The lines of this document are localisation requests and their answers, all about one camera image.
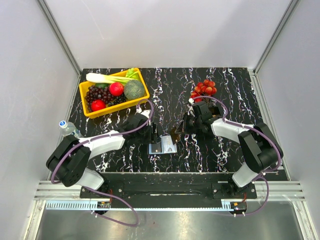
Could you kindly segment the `black credit card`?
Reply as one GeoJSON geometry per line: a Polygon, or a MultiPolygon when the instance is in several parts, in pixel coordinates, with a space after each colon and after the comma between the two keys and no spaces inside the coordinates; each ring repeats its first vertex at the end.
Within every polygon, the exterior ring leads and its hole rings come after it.
{"type": "Polygon", "coordinates": [[[162,152],[162,143],[155,143],[149,146],[149,150],[151,154],[161,153],[162,152]]]}

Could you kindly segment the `black leather card holder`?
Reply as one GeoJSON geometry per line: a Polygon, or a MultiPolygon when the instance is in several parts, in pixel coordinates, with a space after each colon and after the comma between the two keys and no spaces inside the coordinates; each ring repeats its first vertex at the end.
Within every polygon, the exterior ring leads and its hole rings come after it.
{"type": "Polygon", "coordinates": [[[166,136],[161,136],[161,147],[162,151],[156,154],[151,154],[150,153],[150,145],[148,145],[148,154],[149,155],[164,155],[164,154],[175,154],[177,153],[177,145],[173,144],[171,136],[166,135],[166,136]]]}

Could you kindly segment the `black card storage box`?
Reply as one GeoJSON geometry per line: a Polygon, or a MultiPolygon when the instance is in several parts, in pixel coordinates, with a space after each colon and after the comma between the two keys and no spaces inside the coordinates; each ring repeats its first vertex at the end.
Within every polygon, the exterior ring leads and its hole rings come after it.
{"type": "Polygon", "coordinates": [[[224,109],[222,106],[212,105],[209,106],[208,109],[212,113],[213,118],[222,118],[224,115],[224,109]]]}

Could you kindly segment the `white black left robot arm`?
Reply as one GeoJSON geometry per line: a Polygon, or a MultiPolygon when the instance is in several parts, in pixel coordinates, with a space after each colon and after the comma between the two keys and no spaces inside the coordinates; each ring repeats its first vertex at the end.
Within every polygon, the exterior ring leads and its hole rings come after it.
{"type": "Polygon", "coordinates": [[[79,185],[91,188],[98,198],[107,195],[109,186],[100,173],[88,168],[89,160],[110,151],[120,150],[125,144],[155,144],[160,141],[157,125],[151,122],[152,110],[138,111],[119,128],[105,134],[76,138],[67,135],[46,162],[54,184],[65,187],[79,185]]]}

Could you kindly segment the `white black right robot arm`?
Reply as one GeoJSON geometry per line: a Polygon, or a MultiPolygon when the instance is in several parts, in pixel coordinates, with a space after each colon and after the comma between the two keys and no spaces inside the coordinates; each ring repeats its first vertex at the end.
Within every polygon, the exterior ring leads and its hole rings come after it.
{"type": "Polygon", "coordinates": [[[256,180],[268,168],[282,162],[284,156],[276,138],[265,123],[256,125],[241,124],[225,117],[223,107],[207,104],[204,101],[194,103],[189,112],[183,115],[176,134],[211,134],[229,139],[240,145],[244,164],[231,178],[227,186],[228,194],[239,198],[246,186],[256,180]]]}

